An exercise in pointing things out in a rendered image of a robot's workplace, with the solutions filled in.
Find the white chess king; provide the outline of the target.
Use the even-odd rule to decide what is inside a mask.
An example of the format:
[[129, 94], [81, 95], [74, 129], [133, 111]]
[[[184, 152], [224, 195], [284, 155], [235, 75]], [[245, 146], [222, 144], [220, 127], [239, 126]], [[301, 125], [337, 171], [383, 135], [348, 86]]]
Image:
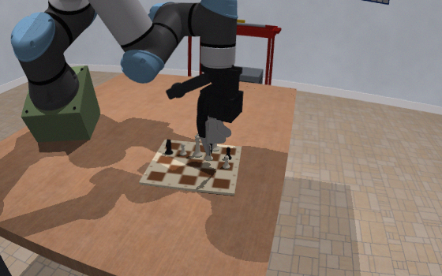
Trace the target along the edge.
[[201, 157], [203, 155], [203, 153], [200, 151], [200, 137], [198, 135], [198, 133], [195, 135], [195, 141], [196, 141], [196, 148], [195, 151], [193, 152], [193, 156], [194, 157]]

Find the brown and cream chessboard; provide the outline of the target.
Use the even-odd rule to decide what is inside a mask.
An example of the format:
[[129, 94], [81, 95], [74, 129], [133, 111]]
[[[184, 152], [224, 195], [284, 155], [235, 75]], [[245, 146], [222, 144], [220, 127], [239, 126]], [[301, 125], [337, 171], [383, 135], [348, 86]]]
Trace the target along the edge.
[[[213, 160], [206, 161], [202, 143], [200, 151], [203, 155], [199, 158], [193, 156], [196, 142], [172, 140], [172, 155], [165, 154], [166, 143], [164, 140], [139, 185], [234, 196], [242, 147], [217, 144], [219, 151], [213, 151]], [[184, 156], [180, 155], [182, 143], [187, 153]], [[228, 161], [230, 168], [224, 169], [227, 147], [230, 147], [232, 159]]]

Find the white pawn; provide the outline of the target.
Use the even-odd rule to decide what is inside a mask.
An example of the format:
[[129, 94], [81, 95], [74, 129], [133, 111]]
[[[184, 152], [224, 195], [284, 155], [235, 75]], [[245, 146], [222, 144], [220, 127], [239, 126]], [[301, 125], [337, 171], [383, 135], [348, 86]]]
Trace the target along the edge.
[[185, 144], [184, 143], [181, 144], [181, 148], [182, 148], [182, 151], [180, 152], [180, 155], [182, 155], [182, 156], [187, 155], [187, 153], [185, 152]]
[[225, 163], [223, 164], [223, 168], [224, 169], [229, 169], [230, 168], [230, 165], [228, 164], [229, 156], [226, 155], [224, 160], [225, 160]]

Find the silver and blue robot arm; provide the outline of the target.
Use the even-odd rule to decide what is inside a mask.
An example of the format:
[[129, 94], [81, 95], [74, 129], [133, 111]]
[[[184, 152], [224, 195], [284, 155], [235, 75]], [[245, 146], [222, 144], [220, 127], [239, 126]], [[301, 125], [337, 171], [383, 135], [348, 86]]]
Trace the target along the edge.
[[57, 110], [76, 96], [79, 80], [64, 52], [97, 14], [125, 51], [122, 72], [137, 83], [153, 81], [184, 36], [200, 36], [203, 66], [235, 64], [237, 0], [157, 3], [148, 15], [139, 0], [48, 0], [45, 12], [24, 17], [11, 34], [37, 108]]

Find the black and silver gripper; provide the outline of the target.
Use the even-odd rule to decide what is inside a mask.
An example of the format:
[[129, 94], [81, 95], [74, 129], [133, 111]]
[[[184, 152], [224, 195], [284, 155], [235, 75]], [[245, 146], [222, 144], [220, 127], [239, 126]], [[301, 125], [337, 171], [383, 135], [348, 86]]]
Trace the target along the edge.
[[197, 102], [197, 131], [209, 156], [210, 145], [212, 153], [214, 144], [223, 144], [231, 136], [223, 122], [232, 123], [242, 113], [243, 91], [238, 91], [242, 67], [213, 69], [201, 64], [201, 72], [213, 73], [208, 76], [212, 84], [200, 90]]

